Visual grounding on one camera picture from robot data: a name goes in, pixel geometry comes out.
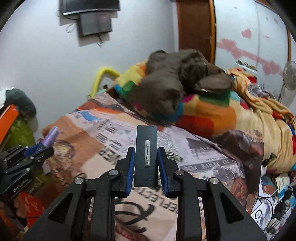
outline orange object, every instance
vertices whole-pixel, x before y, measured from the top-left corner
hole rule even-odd
[[[6,110],[0,116],[0,144],[3,142],[8,130],[10,129],[12,123],[15,121],[19,115],[18,110],[12,104],[6,108]]]

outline fan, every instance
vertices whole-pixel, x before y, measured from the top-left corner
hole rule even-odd
[[[290,90],[296,90],[296,63],[289,61],[284,68],[283,80],[285,87]]]

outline purple marker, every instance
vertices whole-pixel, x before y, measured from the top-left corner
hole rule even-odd
[[[58,135],[59,129],[56,126],[54,126],[41,143],[45,147],[53,146]]]

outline dark cloth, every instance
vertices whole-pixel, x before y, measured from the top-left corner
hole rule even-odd
[[[29,97],[20,89],[12,89],[6,91],[6,100],[4,106],[14,104],[18,111],[27,117],[36,115],[36,107]]]
[[[199,91],[217,93],[233,85],[231,77],[207,62],[198,50],[171,54],[158,50],[150,55],[146,77],[131,91],[129,100],[147,112],[170,115],[186,95]]]

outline pink heart decal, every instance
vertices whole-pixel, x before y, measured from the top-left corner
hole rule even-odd
[[[234,48],[237,44],[234,40],[229,40],[227,38],[221,39],[221,43],[223,47],[227,50],[227,52],[230,52],[231,49]]]
[[[252,31],[249,30],[249,29],[247,28],[247,29],[245,29],[245,30],[242,32],[242,36],[243,36],[244,38],[251,39],[251,37],[252,37]]]
[[[272,74],[277,74],[281,70],[280,66],[273,60],[269,62],[269,66],[271,67]]]
[[[263,72],[265,75],[271,75],[272,73],[272,69],[271,67],[269,66],[269,63],[265,63],[264,65],[262,65],[262,69],[263,69]]]
[[[239,59],[240,57],[242,57],[242,51],[237,47],[231,50],[231,54],[235,59]]]

